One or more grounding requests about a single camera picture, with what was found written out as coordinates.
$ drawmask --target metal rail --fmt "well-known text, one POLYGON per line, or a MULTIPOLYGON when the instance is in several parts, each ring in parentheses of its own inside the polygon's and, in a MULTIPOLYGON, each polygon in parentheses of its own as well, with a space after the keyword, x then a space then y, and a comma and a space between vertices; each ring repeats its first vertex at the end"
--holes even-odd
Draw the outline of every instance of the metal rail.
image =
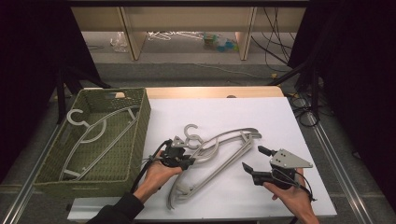
MULTIPOLYGON (((315 117, 313 114, 309 113, 308 117, 311 124, 314 124, 315 117)), ((334 170, 335 176, 340 182, 341 188, 343 189, 346 198, 352 207, 352 210, 355 213, 356 219, 361 224, 374 223, 364 201, 361 199, 361 196, 353 185, 343 163, 341 163, 337 152, 332 146, 332 143, 320 122, 314 127, 314 131, 323 148, 323 151, 326 154, 327 159, 330 162, 330 165, 332 166, 332 169, 334 170)))
POLYGON ((21 191, 19 192, 18 196, 15 198, 13 204, 8 208, 6 213, 6 217, 3 219, 3 224, 11 224, 17 223, 20 219, 26 204, 29 202, 30 197, 33 194, 33 181, 35 180, 35 175, 37 174, 38 170, 41 167, 41 163, 43 162, 44 158, 46 157, 48 151, 50 150, 50 144, 52 143, 56 133, 59 131, 60 124, 55 126, 52 135, 49 138, 48 143, 44 147, 43 151, 40 154, 37 162, 35 163, 35 167, 33 168, 32 172, 29 174, 27 180, 23 184, 21 191))

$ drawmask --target hand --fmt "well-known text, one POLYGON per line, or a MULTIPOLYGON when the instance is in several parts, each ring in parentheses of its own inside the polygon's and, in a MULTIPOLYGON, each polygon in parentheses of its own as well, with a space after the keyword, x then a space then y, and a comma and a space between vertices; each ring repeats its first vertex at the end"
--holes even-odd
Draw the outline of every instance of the hand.
POLYGON ((162 187, 172 176, 182 172, 180 167, 170 168, 164 166, 160 161, 154 161, 146 172, 146 177, 139 188, 134 192, 134 196, 145 203, 146 200, 162 187))
MULTIPOLYGON (((302 168, 297 168, 297 172, 301 175, 304 174, 302 168)), ((305 187, 305 181, 302 176, 299 176, 299 182, 305 187)), ((303 223, 319 223, 312 209, 308 194, 303 189, 297 189, 294 186, 289 189, 280 189, 276 185, 267 182, 264 182, 263 185, 274 193, 273 200, 279 198, 303 223)))

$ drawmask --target cable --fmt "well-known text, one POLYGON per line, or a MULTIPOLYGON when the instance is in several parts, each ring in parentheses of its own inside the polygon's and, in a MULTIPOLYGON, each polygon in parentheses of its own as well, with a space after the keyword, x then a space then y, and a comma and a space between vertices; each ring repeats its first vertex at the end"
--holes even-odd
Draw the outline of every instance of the cable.
POLYGON ((263 9, 264 9, 265 16, 267 17, 267 20, 270 22, 271 29, 272 29, 272 33, 271 33, 271 36, 270 36, 270 41, 271 41, 272 35, 275 34, 276 37, 277 37, 277 40, 278 40, 279 43, 280 43, 280 46, 281 46, 283 55, 285 56, 286 60, 288 60, 290 56, 289 56, 289 54, 286 52, 285 48, 283 48, 282 40, 280 39, 280 34, 279 34, 279 26, 278 26, 278 24, 277 24, 277 12, 278 12, 278 8, 275 7, 275 21, 274 21, 274 24, 272 24, 271 19, 269 18, 268 13, 267 13, 265 7, 264 7, 263 9))
POLYGON ((304 179, 304 181, 306 182, 306 184, 307 184, 308 187, 309 187, 309 189, 307 189, 307 188, 304 187, 304 186, 300 186, 301 189, 303 189, 305 192, 308 193, 309 201, 310 201, 310 202, 315 202, 315 201, 317 201, 317 199, 314 199, 314 192, 312 191, 311 185, 309 184, 309 182, 308 182, 308 180, 305 178, 305 176, 302 175, 302 174, 300 174, 300 173, 298 173, 298 172, 296 172, 296 174, 297 174, 297 175, 300 175, 300 176, 304 179))
POLYGON ((296 114, 297 112, 300 112, 298 115, 295 116, 295 118, 297 118, 298 121, 300 122, 300 124, 303 125, 303 126, 305 126, 305 127, 308 127, 308 128, 310 128, 310 127, 315 127, 315 126, 319 123, 319 121, 320 121, 319 116, 318 116, 317 114, 313 113, 313 115, 314 115, 314 117, 315 117, 315 122, 314 122, 314 124, 306 124, 306 123, 304 123, 304 122, 303 122, 303 116, 306 115, 307 113, 312 112, 312 107, 311 107, 311 106, 308 106, 308 103, 307 103, 307 101, 306 101, 305 98, 301 98, 301 97, 295 98, 295 97, 294 97, 295 94, 296 94, 296 93, 294 93, 294 94, 291 96, 291 98, 289 99, 290 105, 291 105, 292 107, 294 107, 294 109, 292 109, 293 113, 296 114), (304 101, 304 104, 301 105, 301 106, 297 106, 297 105, 294 103, 294 101, 296 101, 296 100, 303 100, 303 101, 304 101))
POLYGON ((154 152, 154 156, 151 155, 151 156, 148 157, 148 161, 146 162, 145 166, 142 168, 142 170, 140 171, 139 175, 137 175, 136 179, 134 180, 134 184, 132 185, 132 188, 131 188, 131 193, 134 193, 134 191, 136 190, 137 185, 139 184, 140 179, 142 178, 143 174, 147 171, 149 166, 155 161, 155 157, 158 154, 158 152, 161 150, 161 148, 164 145, 168 144, 169 141, 172 141, 172 140, 163 141, 163 143, 160 144, 160 146, 154 152))
POLYGON ((273 40, 270 40, 270 39, 264 34, 264 32, 262 32, 262 36, 264 36, 265 39, 267 39, 268 41, 270 41, 270 42, 273 43, 273 44, 276 44, 276 45, 279 45, 279 46, 283 46, 284 48, 287 48, 287 49, 291 49, 291 47, 289 47, 289 46, 282 45, 282 44, 276 43, 276 42, 273 41, 273 40))
POLYGON ((285 60, 279 58, 278 56, 276 56, 273 52, 268 50, 268 46, 267 48, 263 47, 262 45, 260 45, 252 36, 251 39, 259 46, 260 49, 263 49, 266 53, 271 54, 273 57, 277 58, 278 60, 280 60, 283 64, 288 64, 288 62, 286 62, 285 60))
POLYGON ((291 36, 291 38, 293 39, 293 40, 296 40, 296 38, 291 34, 291 33, 289 33, 290 34, 290 36, 291 36))
POLYGON ((265 53, 264 53, 265 64, 267 65, 267 67, 269 67, 270 69, 272 69, 272 70, 274 70, 274 71, 277 71, 277 72, 288 72, 288 71, 284 71, 284 70, 275 69, 275 68, 271 67, 271 66, 268 64, 268 62, 267 62, 267 50, 268 50, 269 43, 270 43, 270 42, 267 43, 267 47, 266 47, 265 53))
POLYGON ((242 74, 242 75, 246 75, 246 76, 250 76, 250 77, 257 77, 257 78, 262 78, 262 79, 271 78, 271 77, 258 77, 258 76, 251 75, 249 73, 230 71, 230 70, 226 70, 226 69, 223 69, 220 67, 215 67, 215 66, 202 65, 202 64, 198 64, 198 63, 194 63, 194 64, 197 66, 200 66, 200 67, 219 69, 220 71, 228 72, 228 73, 242 74))
POLYGON ((145 159, 142 159, 142 160, 132 160, 132 161, 141 161, 141 163, 139 163, 139 164, 137 164, 137 165, 135 165, 135 166, 133 166, 134 168, 140 168, 140 167, 142 167, 142 165, 143 164, 145 164, 146 162, 148 162, 150 160, 150 158, 145 158, 145 159))
POLYGON ((280 170, 278 170, 278 169, 276 169, 276 168, 274 168, 274 169, 272 170, 272 172, 271 172, 271 177, 272 177, 273 179, 275 179, 275 180, 281 182, 281 183, 284 183, 284 184, 287 184, 287 185, 291 185, 291 186, 294 186, 294 187, 296 187, 296 188, 297 188, 297 186, 298 186, 298 183, 296 183, 295 180, 291 179, 288 175, 284 174, 283 172, 281 172, 280 170), (274 172, 275 172, 275 171, 277 171, 277 172, 279 172, 281 175, 283 175, 286 179, 289 180, 289 182, 277 178, 277 177, 274 175, 274 172))

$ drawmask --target green basket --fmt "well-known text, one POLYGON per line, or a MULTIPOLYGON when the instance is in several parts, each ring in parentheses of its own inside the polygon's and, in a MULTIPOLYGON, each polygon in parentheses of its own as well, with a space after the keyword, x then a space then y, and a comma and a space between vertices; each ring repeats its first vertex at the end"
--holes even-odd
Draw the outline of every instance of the green basket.
MULTIPOLYGON (((83 90, 72 106, 83 111, 72 114, 74 121, 84 120, 92 125, 111 112, 133 105, 138 105, 132 109, 135 116, 138 112, 137 121, 80 180, 59 179, 70 151, 87 131, 86 126, 72 125, 65 120, 35 177, 34 187, 58 198, 117 197, 129 191, 140 172, 149 126, 151 108, 146 89, 83 90)), ((79 144, 67 170, 82 173, 131 121, 128 111, 108 118, 106 130, 99 139, 79 144)), ((98 124, 84 139, 94 138, 102 127, 103 123, 98 124)))

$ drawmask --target white board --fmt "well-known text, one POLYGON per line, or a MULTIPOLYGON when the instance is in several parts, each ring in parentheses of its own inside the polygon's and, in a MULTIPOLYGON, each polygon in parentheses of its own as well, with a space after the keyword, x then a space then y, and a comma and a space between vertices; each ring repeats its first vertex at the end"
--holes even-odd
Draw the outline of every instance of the white board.
MULTIPOLYGON (((204 140, 230 130, 255 128, 262 139, 255 140, 254 147, 227 169, 213 178, 202 189, 184 202, 174 203, 174 210, 166 208, 166 199, 175 177, 145 203, 145 209, 136 220, 258 220, 267 217, 291 217, 292 213, 280 200, 272 201, 272 193, 264 187, 253 185, 242 161, 255 171, 269 172, 270 158, 261 154, 257 146, 279 150, 285 148, 293 154, 314 163, 314 168, 304 169, 314 197, 317 216, 335 216, 329 194, 318 174, 287 98, 228 98, 228 99, 158 99, 149 100, 151 115, 144 149, 144 158, 175 135, 184 139, 184 127, 196 124, 198 129, 189 133, 199 134, 204 140)), ((188 183, 199 182, 210 175, 221 160, 241 144, 232 143, 220 149, 211 162, 192 166, 184 176, 188 183)), ((105 204, 113 204, 118 198, 76 199, 69 214, 71 220, 87 220, 97 214, 105 204)))

